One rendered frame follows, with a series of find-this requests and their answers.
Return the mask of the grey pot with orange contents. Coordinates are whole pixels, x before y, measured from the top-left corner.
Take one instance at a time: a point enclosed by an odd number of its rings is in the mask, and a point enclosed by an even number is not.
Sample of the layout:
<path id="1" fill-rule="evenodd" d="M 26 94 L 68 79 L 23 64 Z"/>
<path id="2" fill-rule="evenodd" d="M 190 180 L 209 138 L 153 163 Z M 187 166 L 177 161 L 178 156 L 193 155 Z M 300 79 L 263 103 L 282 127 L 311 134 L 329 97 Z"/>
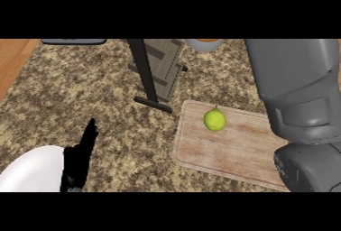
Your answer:
<path id="1" fill-rule="evenodd" d="M 223 39 L 186 39 L 184 41 L 195 51 L 202 52 L 215 51 L 224 42 Z"/>

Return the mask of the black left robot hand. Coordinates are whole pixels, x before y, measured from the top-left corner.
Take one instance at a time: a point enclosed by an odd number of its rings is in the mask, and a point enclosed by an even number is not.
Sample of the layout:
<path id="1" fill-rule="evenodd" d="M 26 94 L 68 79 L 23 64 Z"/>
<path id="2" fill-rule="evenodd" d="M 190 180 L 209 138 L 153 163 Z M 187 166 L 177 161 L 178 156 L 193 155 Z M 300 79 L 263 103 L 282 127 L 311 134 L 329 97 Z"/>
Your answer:
<path id="1" fill-rule="evenodd" d="M 80 191 L 87 182 L 88 162 L 99 132 L 94 119 L 88 120 L 80 143 L 63 148 L 60 192 Z"/>

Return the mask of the flat dark grey appliance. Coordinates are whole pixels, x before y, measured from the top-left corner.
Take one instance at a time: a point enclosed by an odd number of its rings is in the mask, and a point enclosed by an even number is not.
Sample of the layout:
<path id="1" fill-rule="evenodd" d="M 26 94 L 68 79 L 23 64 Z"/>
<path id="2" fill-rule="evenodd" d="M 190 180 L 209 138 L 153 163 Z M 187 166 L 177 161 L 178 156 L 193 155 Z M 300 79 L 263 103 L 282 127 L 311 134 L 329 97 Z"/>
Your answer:
<path id="1" fill-rule="evenodd" d="M 106 43 L 106 39 L 41 39 L 49 45 L 100 45 Z"/>

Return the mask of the pale wooden cutting board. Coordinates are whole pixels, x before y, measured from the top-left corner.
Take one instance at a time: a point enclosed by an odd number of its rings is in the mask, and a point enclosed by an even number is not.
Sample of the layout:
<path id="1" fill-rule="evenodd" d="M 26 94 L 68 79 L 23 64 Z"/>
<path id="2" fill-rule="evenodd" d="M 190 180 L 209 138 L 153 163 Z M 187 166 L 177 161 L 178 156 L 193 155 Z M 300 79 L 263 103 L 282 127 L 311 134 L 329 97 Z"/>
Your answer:
<path id="1" fill-rule="evenodd" d="M 204 125 L 204 115 L 214 107 L 226 116 L 218 132 Z M 171 154 L 180 166 L 288 191 L 273 161 L 274 151 L 286 143 L 273 134 L 264 114 L 195 100 L 183 102 Z"/>

